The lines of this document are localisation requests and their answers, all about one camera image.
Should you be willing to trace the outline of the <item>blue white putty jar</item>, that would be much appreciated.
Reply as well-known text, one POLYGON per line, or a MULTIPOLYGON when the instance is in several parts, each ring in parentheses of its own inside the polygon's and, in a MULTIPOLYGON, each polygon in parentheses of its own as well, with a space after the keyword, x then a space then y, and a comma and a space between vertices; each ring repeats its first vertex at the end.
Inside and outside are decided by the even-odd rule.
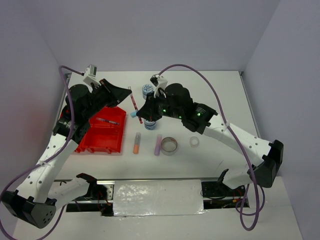
POLYGON ((151 84, 145 84, 145 85, 142 86, 141 91, 142 91, 143 99, 146 100, 147 99, 147 95, 149 93, 152 93, 154 91, 154 88, 153 88, 153 86, 151 84))
POLYGON ((144 122, 144 127, 147 130, 155 130, 156 129, 157 123, 155 121, 149 121, 149 120, 144 119, 143 122, 144 122))

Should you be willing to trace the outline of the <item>blue glue stick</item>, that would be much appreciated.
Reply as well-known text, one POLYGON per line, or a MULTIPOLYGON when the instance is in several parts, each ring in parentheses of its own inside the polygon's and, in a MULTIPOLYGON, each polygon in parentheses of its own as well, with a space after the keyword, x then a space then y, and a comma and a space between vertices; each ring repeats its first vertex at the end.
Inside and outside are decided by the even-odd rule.
POLYGON ((130 116, 131 116, 132 118, 135 118, 135 117, 137 116, 137 113, 134 111, 134 112, 132 112, 132 113, 130 114, 130 116))

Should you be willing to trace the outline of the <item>red gel pen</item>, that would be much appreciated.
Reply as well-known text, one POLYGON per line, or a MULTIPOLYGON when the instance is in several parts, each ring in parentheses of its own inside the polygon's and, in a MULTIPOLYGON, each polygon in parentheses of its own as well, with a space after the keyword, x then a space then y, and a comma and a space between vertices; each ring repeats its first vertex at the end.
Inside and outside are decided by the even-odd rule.
MULTIPOLYGON (((130 98, 131 98, 131 101, 132 101, 132 104, 133 104, 135 113, 137 113, 137 112, 138 112, 138 106, 137 106, 137 103, 136 103, 136 101, 135 101, 135 99, 134 99, 133 91, 132 91, 131 86, 128 86, 128 89, 131 90, 130 98)), ((140 124, 143 124, 142 119, 141 119, 140 117, 138 117, 138 119, 139 119, 140 124)))

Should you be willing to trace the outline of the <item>blue gel pen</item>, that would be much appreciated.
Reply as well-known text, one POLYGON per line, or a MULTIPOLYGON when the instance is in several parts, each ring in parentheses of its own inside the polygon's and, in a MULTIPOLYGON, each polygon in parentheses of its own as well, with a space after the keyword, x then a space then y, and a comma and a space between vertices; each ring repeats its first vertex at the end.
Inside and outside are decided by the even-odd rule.
POLYGON ((97 121, 100 121, 100 122, 105 122, 105 123, 113 124, 113 125, 120 125, 119 122, 112 121, 112 120, 108 120, 108 119, 104 119, 104 118, 100 118, 100 117, 97 117, 96 120, 97 120, 97 121))

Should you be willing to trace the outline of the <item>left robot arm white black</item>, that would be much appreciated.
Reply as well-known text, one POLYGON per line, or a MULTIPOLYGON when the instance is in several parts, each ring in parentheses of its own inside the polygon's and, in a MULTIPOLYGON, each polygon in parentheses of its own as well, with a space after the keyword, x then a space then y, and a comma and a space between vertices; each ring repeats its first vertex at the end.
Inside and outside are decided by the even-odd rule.
POLYGON ((106 195, 106 187, 85 173, 79 173, 56 188, 52 188, 52 184, 90 129, 89 120, 104 107, 116 107, 131 93, 130 89, 114 86, 106 79, 93 85, 92 90, 84 84, 76 84, 68 89, 66 105, 36 168, 30 171, 16 190, 5 190, 0 198, 13 216, 43 229, 52 221, 58 209, 76 198, 91 200, 99 193, 106 195))

